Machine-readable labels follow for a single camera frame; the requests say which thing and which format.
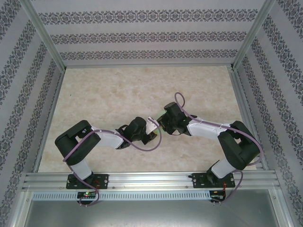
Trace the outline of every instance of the wallpaper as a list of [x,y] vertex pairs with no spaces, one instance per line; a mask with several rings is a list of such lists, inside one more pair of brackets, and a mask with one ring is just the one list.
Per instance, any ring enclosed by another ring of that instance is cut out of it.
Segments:
[[0,227],[32,172],[62,76],[16,0],[0,0]]
[[263,0],[33,0],[67,66],[232,63]]
[[303,1],[277,0],[238,74],[268,164],[303,226]]

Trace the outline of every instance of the marble floor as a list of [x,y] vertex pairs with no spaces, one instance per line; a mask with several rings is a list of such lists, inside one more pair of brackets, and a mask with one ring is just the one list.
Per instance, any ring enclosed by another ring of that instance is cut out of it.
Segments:
[[[77,122],[112,130],[136,116],[157,119],[177,91],[191,114],[213,122],[241,120],[225,66],[67,69],[39,172],[69,172],[54,141]],[[152,148],[158,139],[136,144]],[[86,160],[95,172],[203,171],[223,157],[212,140],[165,133],[155,151],[95,147]]]

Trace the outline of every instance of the purple cable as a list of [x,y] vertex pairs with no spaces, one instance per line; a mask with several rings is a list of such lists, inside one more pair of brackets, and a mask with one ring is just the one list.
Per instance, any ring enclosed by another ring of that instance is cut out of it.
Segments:
[[[183,105],[182,105],[182,106],[179,104],[179,102],[178,102],[178,100],[177,100],[177,95],[180,95],[180,96],[182,97],[182,99],[183,99]],[[253,138],[253,137],[250,136],[249,134],[244,133],[244,132],[242,132],[242,131],[240,131],[240,130],[238,130],[238,129],[234,129],[234,128],[232,128],[232,127],[228,127],[228,126],[224,126],[224,125],[220,125],[220,124],[216,124],[216,123],[212,123],[212,122],[206,122],[206,121],[203,121],[203,120],[202,120],[202,121],[201,121],[201,120],[197,120],[196,118],[192,117],[188,112],[186,112],[186,111],[183,109],[183,106],[185,105],[185,98],[184,98],[184,96],[183,96],[180,92],[176,92],[176,93],[175,93],[175,100],[176,100],[176,103],[177,103],[177,105],[179,106],[179,108],[180,108],[188,117],[190,117],[192,120],[194,120],[194,121],[196,121],[196,122],[199,122],[199,123],[202,123],[202,124],[208,124],[208,125],[216,126],[216,127],[219,127],[219,128],[228,129],[228,130],[231,130],[231,131],[233,131],[233,132],[237,132],[237,133],[239,133],[239,134],[241,134],[241,135],[243,135],[243,136],[249,138],[251,141],[253,141],[253,142],[257,145],[257,147],[259,148],[260,157],[259,157],[259,159],[258,159],[257,161],[255,161],[255,162],[253,162],[253,163],[250,163],[250,164],[248,164],[247,166],[255,165],[255,164],[257,164],[257,163],[259,163],[259,162],[261,161],[262,157],[264,156],[264,152],[263,152],[263,149],[262,149],[261,145],[258,143],[258,141],[256,141],[255,138]],[[213,199],[214,201],[217,201],[217,202],[219,202],[219,203],[224,203],[224,202],[226,202],[227,200],[229,200],[229,198],[231,198],[232,195],[237,191],[237,189],[239,188],[239,186],[240,186],[240,184],[241,184],[241,182],[242,182],[242,180],[243,180],[243,172],[242,172],[241,170],[235,170],[235,171],[233,171],[233,173],[235,173],[235,172],[240,172],[240,173],[241,173],[241,179],[239,180],[239,183],[237,184],[237,186],[235,187],[235,189],[231,192],[231,194],[230,194],[224,201],[220,202],[220,201],[218,201],[218,200],[216,200],[216,199]]]
[[[103,129],[98,129],[98,130],[93,130],[91,131],[89,134],[87,134],[85,137],[83,137],[83,139],[67,154],[67,156],[65,156],[65,158],[63,159],[63,162],[66,162],[66,160],[78,149],[78,147],[89,137],[91,136],[93,133],[95,132],[107,132],[107,133],[111,133],[111,134],[114,134],[122,139],[124,139],[126,142],[128,142],[130,145],[132,145],[134,148],[137,148],[138,150],[141,150],[141,151],[153,151],[155,149],[157,149],[160,144],[161,144],[161,141],[162,141],[162,133],[161,133],[161,129],[160,129],[160,126],[156,124],[156,122],[154,122],[152,119],[149,119],[154,125],[156,125],[157,129],[159,130],[159,134],[160,134],[160,139],[159,139],[159,142],[158,144],[154,147],[154,148],[151,148],[151,149],[142,149],[136,145],[134,145],[131,141],[129,141],[127,138],[125,138],[124,136],[116,133],[116,132],[113,132],[113,131],[110,131],[110,130],[103,130]],[[85,181],[83,181],[72,169],[72,167],[70,167],[68,165],[68,167],[70,168],[70,170],[72,171],[72,173],[74,174],[74,176],[83,184],[85,184],[86,186],[88,186],[89,188],[93,189],[96,191],[98,197],[95,201],[91,202],[90,204],[86,204],[85,207],[88,207],[88,206],[91,206],[91,205],[94,205],[95,203],[97,203],[100,199],[100,193],[99,193],[99,190],[97,188],[95,188],[94,186],[86,183]],[[83,199],[83,197],[80,198],[79,200],[79,204],[80,206],[82,206],[83,204],[81,203],[81,200]]]

